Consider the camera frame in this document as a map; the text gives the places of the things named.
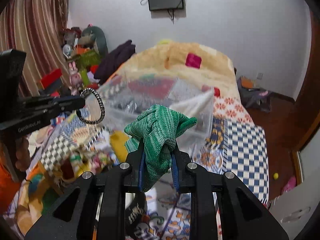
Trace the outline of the person's left hand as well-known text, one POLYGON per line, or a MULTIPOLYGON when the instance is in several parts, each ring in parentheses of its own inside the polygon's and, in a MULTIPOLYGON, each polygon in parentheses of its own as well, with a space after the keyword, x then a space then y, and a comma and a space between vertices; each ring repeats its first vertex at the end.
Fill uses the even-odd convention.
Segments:
POLYGON ((29 142, 23 137, 20 146, 17 147, 16 151, 16 168, 20 171, 26 171, 30 166, 30 152, 29 152, 29 142))

